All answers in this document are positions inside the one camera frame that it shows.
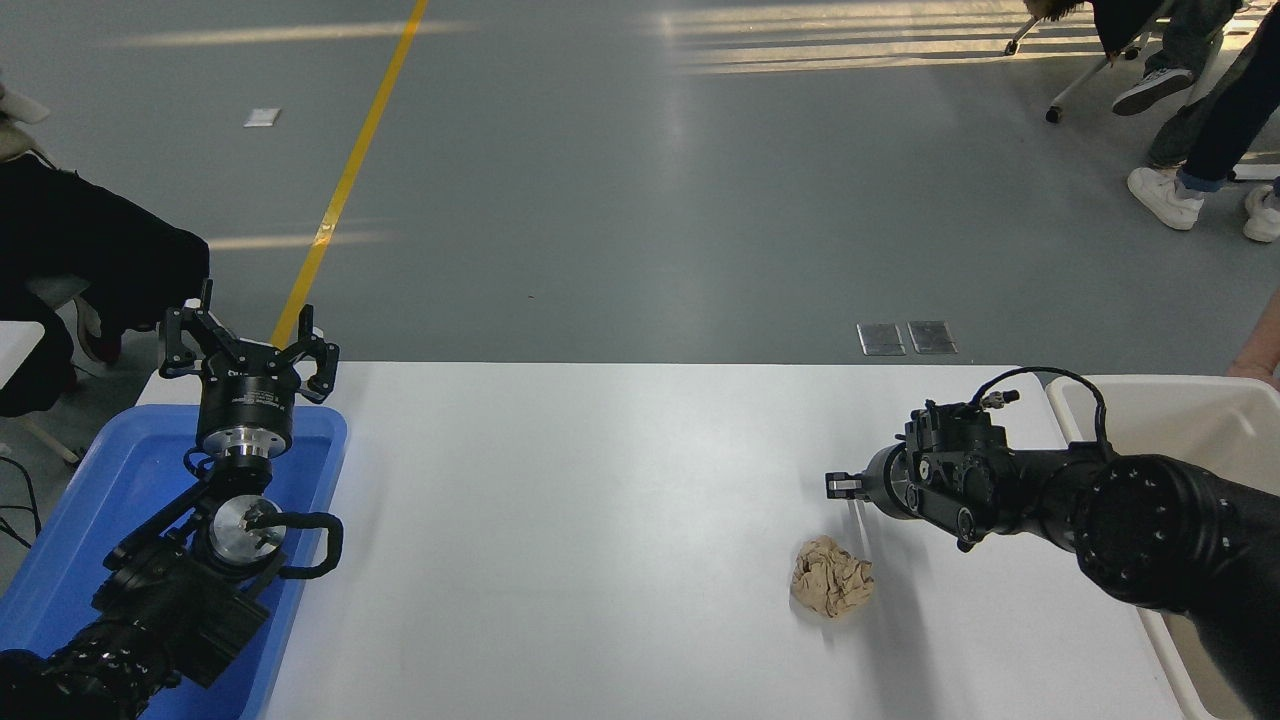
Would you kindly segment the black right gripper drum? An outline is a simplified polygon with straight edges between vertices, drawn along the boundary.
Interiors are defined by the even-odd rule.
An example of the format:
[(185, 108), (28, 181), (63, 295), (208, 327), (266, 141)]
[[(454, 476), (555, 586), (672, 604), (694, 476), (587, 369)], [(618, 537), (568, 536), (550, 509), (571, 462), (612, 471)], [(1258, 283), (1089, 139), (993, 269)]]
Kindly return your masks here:
[(867, 466), (867, 502), (895, 519), (913, 519), (902, 493), (910, 482), (905, 446), (882, 448)]

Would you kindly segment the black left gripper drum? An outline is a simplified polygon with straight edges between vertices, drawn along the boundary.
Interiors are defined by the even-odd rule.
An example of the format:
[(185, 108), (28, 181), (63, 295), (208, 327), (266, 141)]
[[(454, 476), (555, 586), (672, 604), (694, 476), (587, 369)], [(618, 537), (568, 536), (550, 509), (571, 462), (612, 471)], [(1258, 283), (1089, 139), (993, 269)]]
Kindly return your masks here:
[(210, 437), (237, 427), (292, 436), (298, 374), (264, 345), (204, 359), (197, 436)]

